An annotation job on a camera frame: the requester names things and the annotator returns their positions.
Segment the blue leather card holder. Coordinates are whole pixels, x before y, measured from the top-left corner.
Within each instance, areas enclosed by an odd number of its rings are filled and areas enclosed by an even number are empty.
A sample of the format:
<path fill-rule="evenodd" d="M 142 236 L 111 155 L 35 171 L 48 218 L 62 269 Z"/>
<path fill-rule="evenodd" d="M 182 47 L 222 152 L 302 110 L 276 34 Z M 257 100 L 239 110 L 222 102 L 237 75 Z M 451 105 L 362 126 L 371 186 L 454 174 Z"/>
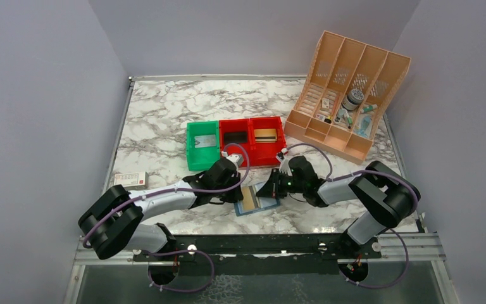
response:
<path fill-rule="evenodd" d="M 242 188 L 243 199 L 234 205 L 236 216 L 249 215 L 280 206 L 280 200 L 275 198 L 257 197 L 256 193 L 265 185 L 264 182 Z"/>

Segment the gold credit card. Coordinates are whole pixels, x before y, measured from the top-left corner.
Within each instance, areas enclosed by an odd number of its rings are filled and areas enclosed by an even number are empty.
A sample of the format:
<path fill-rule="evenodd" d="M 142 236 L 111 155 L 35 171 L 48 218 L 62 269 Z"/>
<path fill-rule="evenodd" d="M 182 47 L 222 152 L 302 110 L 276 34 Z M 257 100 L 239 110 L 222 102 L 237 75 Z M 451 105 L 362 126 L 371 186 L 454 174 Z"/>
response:
<path fill-rule="evenodd" d="M 243 187 L 243 199 L 240 202 L 240 210 L 242 213 L 251 212 L 259 208 L 259 201 L 256 198 L 256 193 L 253 186 Z"/>
<path fill-rule="evenodd" d="M 255 129 L 254 139 L 257 143 L 275 143 L 278 140 L 276 129 Z"/>

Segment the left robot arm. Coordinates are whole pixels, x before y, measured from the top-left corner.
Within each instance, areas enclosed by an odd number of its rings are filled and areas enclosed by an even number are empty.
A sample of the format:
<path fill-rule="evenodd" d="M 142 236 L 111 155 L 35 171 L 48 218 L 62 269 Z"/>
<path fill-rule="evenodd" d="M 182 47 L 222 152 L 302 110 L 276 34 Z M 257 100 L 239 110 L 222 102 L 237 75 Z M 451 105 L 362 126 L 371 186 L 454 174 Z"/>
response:
<path fill-rule="evenodd" d="M 101 260 L 122 250 L 141 250 L 166 260 L 176 249 L 175 237 L 166 225 L 144 221 L 176 210 L 241 201 L 242 163 L 241 154 L 222 157 L 210 169 L 150 193 L 128 191 L 120 184 L 110 187 L 78 220 L 84 248 Z"/>

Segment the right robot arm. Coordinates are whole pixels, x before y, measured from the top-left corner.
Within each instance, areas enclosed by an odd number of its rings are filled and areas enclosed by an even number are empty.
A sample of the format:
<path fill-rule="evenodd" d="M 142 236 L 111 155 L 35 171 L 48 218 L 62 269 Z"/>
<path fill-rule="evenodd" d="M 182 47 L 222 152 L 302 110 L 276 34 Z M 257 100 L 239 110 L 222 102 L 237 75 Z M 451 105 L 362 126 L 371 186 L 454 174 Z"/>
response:
<path fill-rule="evenodd" d="M 332 180 L 321 178 L 303 156 L 287 161 L 288 169 L 273 169 L 257 191 L 260 198 L 281 199 L 299 193 L 311 206 L 325 208 L 341 201 L 359 200 L 366 211 L 341 235 L 340 250 L 354 258 L 373 237 L 397 227 L 417 208 L 419 190 L 380 161 Z"/>

